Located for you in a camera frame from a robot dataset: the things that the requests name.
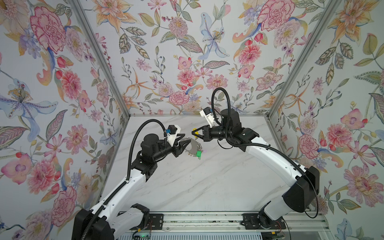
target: blue flower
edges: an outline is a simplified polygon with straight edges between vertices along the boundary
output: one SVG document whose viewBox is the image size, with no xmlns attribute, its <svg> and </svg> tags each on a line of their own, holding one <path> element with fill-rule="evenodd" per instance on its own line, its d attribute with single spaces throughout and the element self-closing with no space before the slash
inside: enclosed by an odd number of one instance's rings
<svg viewBox="0 0 384 240">
<path fill-rule="evenodd" d="M 341 224 L 337 225 L 337 235 L 339 240 L 346 240 L 347 237 L 352 235 L 352 227 L 347 219 L 344 219 Z"/>
<path fill-rule="evenodd" d="M 72 179 L 72 181 L 71 181 L 72 186 L 74 188 L 77 188 L 79 186 L 79 182 L 81 180 L 81 174 L 78 173 L 78 172 L 74 172 L 73 176 L 71 177 L 71 179 Z"/>
<path fill-rule="evenodd" d="M 111 129 L 108 128 L 108 134 L 107 134 L 108 137 L 102 136 L 100 138 L 100 142 L 105 144 L 105 145 L 108 145 L 110 143 L 112 143 L 113 145 L 117 145 L 117 142 L 116 142 L 115 138 L 116 138 L 116 136 L 118 134 L 118 131 L 119 131 L 119 129 L 117 129 L 116 132 L 114 134 L 112 134 Z"/>
<path fill-rule="evenodd" d="M 210 33 L 211 26 L 212 26 L 212 20 L 209 17 L 209 15 L 207 13 L 202 13 L 200 31 L 201 31 L 201 34 L 203 35 L 203 43 L 205 43 L 207 47 L 206 47 L 205 54 L 198 57 L 198 59 L 200 60 L 207 59 L 211 51 L 215 51 L 216 54 L 221 58 L 225 58 L 229 56 L 229 54 L 225 52 L 225 49 L 219 47 L 217 44 L 220 42 L 220 40 L 224 36 L 224 28 L 223 27 L 220 29 L 217 28 L 211 34 Z"/>
<path fill-rule="evenodd" d="M 0 94 L 0 109 L 2 109 L 8 118 L 14 118 L 15 116 L 25 117 L 30 125 L 31 131 L 28 135 L 28 141 L 32 142 L 36 136 L 40 133 L 40 127 L 35 121 L 35 117 L 38 113 L 48 114 L 56 109 L 58 102 L 42 101 L 40 103 L 30 103 L 33 100 L 30 95 L 28 86 L 17 79 L 13 79 L 15 85 L 8 85 L 8 94 L 12 96 L 12 99 L 8 99 Z"/>
<path fill-rule="evenodd" d="M 26 44 L 26 47 L 28 48 L 28 53 L 29 53 L 30 55 L 32 55 L 32 57 L 33 57 L 34 59 L 36 59 L 36 56 L 41 57 L 41 55 L 40 55 L 40 53 L 39 53 L 39 51 L 40 51 L 40 47 L 37 46 L 35 43 L 32 43 L 32 44 L 27 43 L 27 44 Z"/>
<path fill-rule="evenodd" d="M 196 101 L 199 99 L 199 96 L 195 93 L 189 96 L 189 101 Z"/>
</svg>

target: white marble tabletop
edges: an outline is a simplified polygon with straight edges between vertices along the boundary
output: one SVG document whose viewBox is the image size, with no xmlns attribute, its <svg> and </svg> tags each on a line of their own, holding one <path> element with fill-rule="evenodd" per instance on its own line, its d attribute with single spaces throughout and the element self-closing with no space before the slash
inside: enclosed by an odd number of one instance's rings
<svg viewBox="0 0 384 240">
<path fill-rule="evenodd" d="M 103 196 L 126 175 L 133 136 L 138 127 L 151 118 L 160 120 L 166 128 L 168 125 L 179 125 L 186 137 L 193 137 L 191 131 L 194 128 L 207 124 L 200 116 L 131 117 Z M 264 117 L 244 116 L 240 120 L 243 127 L 252 128 L 276 147 Z M 158 124 L 148 124 L 139 134 L 133 156 L 140 150 L 145 135 L 156 133 L 161 139 L 161 132 Z M 126 208 L 139 203 L 151 211 L 251 211 L 261 209 L 273 197 L 288 189 L 281 178 L 257 157 L 238 148 L 222 149 L 215 139 L 210 142 L 198 139 L 198 142 L 203 148 L 201 159 L 187 152 L 178 158 L 168 155 L 158 163 L 146 184 L 131 199 L 127 199 Z M 225 141 L 220 143 L 229 147 Z"/>
</svg>

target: floral wallpaper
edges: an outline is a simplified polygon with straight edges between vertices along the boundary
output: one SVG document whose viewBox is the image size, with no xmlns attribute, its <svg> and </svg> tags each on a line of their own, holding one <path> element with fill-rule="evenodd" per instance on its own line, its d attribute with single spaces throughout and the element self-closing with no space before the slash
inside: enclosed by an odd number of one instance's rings
<svg viewBox="0 0 384 240">
<path fill-rule="evenodd" d="M 272 116 L 287 154 L 320 170 L 319 212 L 339 240 L 384 238 L 383 9 L 344 0 Z"/>
<path fill-rule="evenodd" d="M 0 239 L 68 239 L 126 117 L 66 0 L 0 1 L 0 42 Z"/>
<path fill-rule="evenodd" d="M 266 114 L 325 0 L 81 1 L 130 113 Z M 225 109 L 224 94 L 215 98 Z"/>
</svg>

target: gray vein marbling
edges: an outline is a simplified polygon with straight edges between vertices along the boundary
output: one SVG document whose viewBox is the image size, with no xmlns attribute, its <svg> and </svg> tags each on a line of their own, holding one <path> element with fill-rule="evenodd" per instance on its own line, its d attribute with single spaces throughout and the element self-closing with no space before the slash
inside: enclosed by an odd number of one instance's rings
<svg viewBox="0 0 384 240">
<path fill-rule="evenodd" d="M 200 116 L 132 117 L 122 139 L 103 196 L 108 194 L 126 175 L 129 148 L 138 127 L 146 120 L 156 118 L 167 128 L 179 125 L 181 133 L 193 137 L 191 131 L 206 125 Z M 243 127 L 252 128 L 271 146 L 276 147 L 264 117 L 240 117 Z M 136 141 L 133 156 L 140 150 L 145 135 L 156 133 L 162 138 L 157 123 L 148 124 Z M 168 155 L 148 182 L 131 199 L 128 209 L 135 203 L 151 211 L 250 211 L 259 210 L 275 196 L 284 193 L 288 186 L 257 157 L 240 149 L 222 149 L 216 140 L 201 143 L 201 159 L 184 152 L 178 158 Z M 222 146 L 229 147 L 225 141 Z"/>
</svg>

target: pink flower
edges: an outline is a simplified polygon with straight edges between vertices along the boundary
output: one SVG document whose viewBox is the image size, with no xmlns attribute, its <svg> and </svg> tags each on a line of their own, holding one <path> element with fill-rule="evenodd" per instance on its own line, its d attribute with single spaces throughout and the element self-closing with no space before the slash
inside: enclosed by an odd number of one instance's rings
<svg viewBox="0 0 384 240">
<path fill-rule="evenodd" d="M 330 143 L 336 147 L 346 147 L 352 141 L 351 131 L 342 124 L 331 124 L 328 127 L 327 137 Z"/>
<path fill-rule="evenodd" d="M 148 3 L 148 6 L 153 6 L 151 9 L 154 9 L 157 7 L 160 10 L 160 6 L 163 6 L 167 3 L 163 2 L 162 0 L 151 0 L 151 3 Z"/>
<path fill-rule="evenodd" d="M 299 138 L 300 151 L 309 159 L 314 159 L 319 155 L 317 151 L 319 145 L 316 143 L 316 139 L 304 134 Z"/>
<path fill-rule="evenodd" d="M 228 86 L 227 82 L 228 82 L 228 79 L 226 79 L 223 75 L 219 76 L 218 74 L 216 74 L 214 77 L 211 76 L 207 80 L 208 84 L 206 85 L 206 87 L 208 89 L 213 89 L 213 90 L 219 87 L 226 88 Z"/>
<path fill-rule="evenodd" d="M 90 108 L 92 106 L 91 100 L 88 97 L 88 94 L 85 90 L 81 91 L 81 94 L 79 95 L 79 105 L 81 110 L 86 112 L 87 108 Z"/>
<path fill-rule="evenodd" d="M 12 182 L 22 184 L 26 180 L 26 176 L 31 170 L 31 159 L 28 154 L 23 154 L 19 159 L 8 162 L 1 168 L 1 172 L 8 178 L 12 179 Z"/>
<path fill-rule="evenodd" d="M 68 150 L 72 149 L 72 155 L 78 154 L 79 148 L 88 146 L 87 129 L 83 128 L 82 124 L 77 127 L 72 126 L 72 131 L 68 131 L 67 134 L 69 137 L 64 138 L 63 141 L 67 143 L 66 147 Z"/>
<path fill-rule="evenodd" d="M 81 90 L 80 78 L 77 77 L 76 73 L 72 71 L 65 71 L 61 78 L 62 88 L 65 95 L 70 99 L 76 99 Z"/>
<path fill-rule="evenodd" d="M 101 119 L 101 112 L 99 110 L 91 110 L 91 118 L 97 122 Z"/>
<path fill-rule="evenodd" d="M 352 147 L 351 145 L 347 144 L 347 146 L 349 147 L 349 149 L 356 153 L 355 155 L 353 155 L 353 158 L 356 159 L 357 157 L 360 157 L 360 160 L 364 163 L 365 166 L 368 166 L 366 164 L 369 163 L 370 165 L 372 166 L 375 166 L 376 163 L 370 159 L 368 159 L 367 157 L 375 157 L 375 154 L 373 153 L 364 153 L 365 151 L 368 150 L 369 146 L 368 145 L 364 145 L 362 146 L 360 149 L 359 149 L 359 141 L 355 141 L 355 147 Z"/>
<path fill-rule="evenodd" d="M 97 41 L 98 41 L 100 44 L 106 44 L 106 42 L 104 42 L 104 40 L 105 40 L 105 37 L 104 37 L 104 36 L 99 37 L 99 33 L 95 33 L 95 36 L 96 36 Z"/>
<path fill-rule="evenodd" d="M 65 33 L 65 44 L 67 49 L 74 55 L 74 57 L 81 61 L 83 57 L 83 44 L 79 37 L 78 32 L 73 28 L 67 28 Z"/>
<path fill-rule="evenodd" d="M 257 88 L 256 90 L 261 91 L 268 89 L 269 87 L 273 86 L 275 83 L 280 81 L 283 78 L 283 75 L 276 75 L 273 72 L 267 72 L 262 78 L 258 78 L 257 81 Z"/>
<path fill-rule="evenodd" d="M 255 68 L 255 66 L 252 64 L 252 65 L 244 65 L 240 71 L 239 71 L 239 75 L 241 75 L 243 78 L 249 78 L 249 76 L 251 75 L 253 69 Z"/>
<path fill-rule="evenodd" d="M 353 109 L 347 115 L 344 115 L 340 120 L 345 124 L 345 126 L 349 127 L 349 129 L 359 129 L 364 127 L 362 115 L 358 108 Z"/>
<path fill-rule="evenodd" d="M 60 227 L 72 215 L 76 197 L 76 190 L 72 186 L 68 186 L 67 190 L 59 192 L 51 211 L 53 225 Z"/>
<path fill-rule="evenodd" d="M 204 78 L 204 76 L 209 76 L 209 77 L 211 77 L 212 75 L 210 75 L 210 73 L 212 73 L 212 70 L 210 70 L 209 68 L 206 68 L 206 69 L 204 69 L 204 68 L 200 68 L 200 71 L 199 70 L 196 70 L 196 72 L 197 72 L 197 77 L 203 77 Z"/>
<path fill-rule="evenodd" d="M 54 53 L 62 51 L 65 45 L 65 31 L 60 18 L 46 7 L 35 7 L 30 17 L 31 28 L 40 45 Z"/>
<path fill-rule="evenodd" d="M 271 31 L 288 21 L 294 9 L 291 0 L 268 0 L 257 17 L 257 24 L 262 24 L 261 30 Z"/>
<path fill-rule="evenodd" d="M 307 117 L 300 123 L 301 131 L 307 135 L 313 135 L 315 129 L 317 127 L 317 120 L 313 118 Z"/>
<path fill-rule="evenodd" d="M 284 23 L 281 27 L 275 30 L 275 40 L 273 44 L 280 46 L 290 42 L 300 29 L 300 22 L 292 19 Z"/>
<path fill-rule="evenodd" d="M 180 73 L 177 75 L 177 79 L 182 84 L 188 84 L 193 82 L 195 80 L 196 76 L 195 73 L 191 69 L 184 69 L 181 70 Z"/>
<path fill-rule="evenodd" d="M 174 17 L 168 27 L 177 38 L 182 38 L 188 33 L 187 23 L 180 17 Z"/>
<path fill-rule="evenodd" d="M 177 91 L 169 96 L 169 101 L 175 105 L 183 105 L 189 100 L 189 95 L 185 92 Z"/>
<path fill-rule="evenodd" d="M 285 142 L 285 141 L 288 140 L 288 137 L 287 137 L 287 135 L 283 135 L 283 136 L 281 136 L 280 139 L 281 139 L 282 142 Z"/>
<path fill-rule="evenodd" d="M 254 61 L 260 57 L 261 53 L 258 45 L 252 44 L 245 46 L 239 54 L 239 62 L 241 64 L 254 63 Z"/>
<path fill-rule="evenodd" d="M 190 58 L 185 58 L 185 57 L 179 57 L 179 64 L 178 64 L 178 69 L 188 69 L 192 64 L 192 61 Z"/>
<path fill-rule="evenodd" d="M 97 97 L 96 99 L 103 103 L 103 106 L 106 107 L 108 105 L 109 93 L 108 93 L 108 84 L 104 79 L 102 83 L 96 85 L 97 87 Z"/>
<path fill-rule="evenodd" d="M 344 178 L 349 181 L 347 195 L 356 197 L 360 204 L 364 197 L 365 204 L 374 207 L 377 202 L 383 203 L 383 195 L 380 192 L 384 189 L 383 184 L 375 182 L 379 179 L 376 174 L 368 174 L 369 168 L 366 165 L 363 165 L 363 168 L 354 166 L 352 171 L 345 169 Z"/>
<path fill-rule="evenodd" d="M 143 69 L 144 71 L 148 72 L 148 70 L 151 69 L 152 67 L 148 63 L 144 62 L 144 60 L 141 60 L 140 58 L 138 58 L 136 60 L 136 65 L 140 68 L 140 70 Z"/>
<path fill-rule="evenodd" d="M 46 235 L 51 230 L 52 216 L 49 210 L 37 211 L 33 213 L 27 220 L 24 239 L 41 240 L 45 239 Z"/>
<path fill-rule="evenodd" d="M 242 92 L 245 92 L 249 90 L 249 86 L 247 85 L 246 82 L 242 81 L 241 83 L 237 84 L 237 90 L 241 90 Z"/>
<path fill-rule="evenodd" d="M 99 78 L 99 74 L 97 73 L 97 71 L 94 68 L 91 68 L 91 74 L 94 78 Z"/>
<path fill-rule="evenodd" d="M 62 137 L 62 135 L 59 134 L 58 139 L 56 140 L 56 137 L 53 136 L 53 137 L 52 137 L 52 143 L 53 143 L 53 144 L 47 143 L 47 144 L 45 145 L 47 148 L 52 149 L 52 150 L 50 150 L 50 151 L 48 151 L 48 152 L 45 152 L 45 153 L 44 153 L 44 157 L 46 157 L 46 156 L 52 154 L 52 159 L 53 159 L 54 157 L 56 157 L 56 153 L 57 153 L 57 152 L 61 152 L 61 149 L 59 149 L 59 146 L 60 146 L 60 145 L 63 143 L 63 141 L 64 141 L 64 140 L 61 140 L 61 137 Z"/>
<path fill-rule="evenodd" d="M 28 178 L 29 192 L 38 194 L 47 190 L 53 182 L 55 173 L 53 162 L 43 159 L 36 163 L 31 170 L 31 177 Z"/>
<path fill-rule="evenodd" d="M 163 97 L 169 97 L 173 93 L 172 85 L 169 83 L 159 86 L 159 94 Z"/>
<path fill-rule="evenodd" d="M 273 68 L 279 69 L 281 67 L 281 58 L 275 59 L 273 61 Z"/>
</svg>

